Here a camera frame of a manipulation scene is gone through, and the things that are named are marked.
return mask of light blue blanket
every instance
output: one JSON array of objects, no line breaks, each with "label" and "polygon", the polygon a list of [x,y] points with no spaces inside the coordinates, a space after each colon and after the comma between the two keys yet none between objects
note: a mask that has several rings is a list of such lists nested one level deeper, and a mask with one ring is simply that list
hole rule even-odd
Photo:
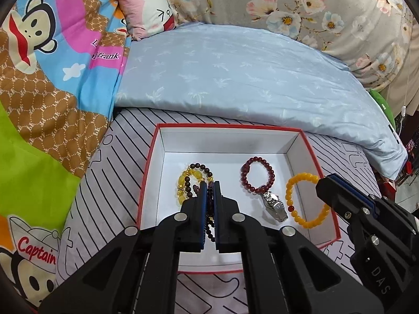
[{"label": "light blue blanket", "polygon": [[301,128],[361,145],[395,179],[407,152],[348,67],[266,30],[189,24],[133,42],[116,106]]}]

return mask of pink pillow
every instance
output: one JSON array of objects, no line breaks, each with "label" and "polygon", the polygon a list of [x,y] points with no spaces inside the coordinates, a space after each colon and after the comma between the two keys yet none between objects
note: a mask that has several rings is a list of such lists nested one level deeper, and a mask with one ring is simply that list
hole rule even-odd
[{"label": "pink pillow", "polygon": [[175,28],[173,11],[167,0],[118,0],[128,32],[141,40]]}]

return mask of cartoon hat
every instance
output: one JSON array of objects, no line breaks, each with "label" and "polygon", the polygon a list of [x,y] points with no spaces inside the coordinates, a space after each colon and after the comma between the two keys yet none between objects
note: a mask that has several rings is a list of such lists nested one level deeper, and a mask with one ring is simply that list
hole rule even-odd
[{"label": "cartoon hat", "polygon": [[58,231],[31,228],[18,217],[10,217],[10,230],[16,250],[41,269],[55,273],[60,239]]}]

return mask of green fabric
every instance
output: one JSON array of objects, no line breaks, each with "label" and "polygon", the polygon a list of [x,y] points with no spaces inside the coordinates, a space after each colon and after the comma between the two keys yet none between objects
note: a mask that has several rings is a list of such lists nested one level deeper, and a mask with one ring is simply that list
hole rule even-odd
[{"label": "green fabric", "polygon": [[370,90],[370,96],[372,96],[372,98],[377,102],[377,104],[383,110],[391,126],[395,129],[395,121],[394,121],[393,112],[391,112],[390,106],[388,105],[386,100],[381,96],[380,93],[372,89]]},{"label": "green fabric", "polygon": [[62,231],[80,178],[28,144],[0,102],[0,214]]}]

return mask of white cord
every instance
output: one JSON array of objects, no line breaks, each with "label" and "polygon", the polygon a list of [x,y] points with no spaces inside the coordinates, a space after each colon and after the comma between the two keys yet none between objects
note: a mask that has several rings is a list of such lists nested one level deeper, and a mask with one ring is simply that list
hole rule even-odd
[{"label": "white cord", "polygon": [[403,103],[403,107],[401,108],[399,136],[402,129],[403,119],[406,117],[406,98],[407,98],[407,91],[409,90],[409,78],[410,78],[410,57],[411,57],[411,46],[409,45],[409,71],[407,73],[407,84],[406,84],[406,91],[404,93],[404,103]]}]

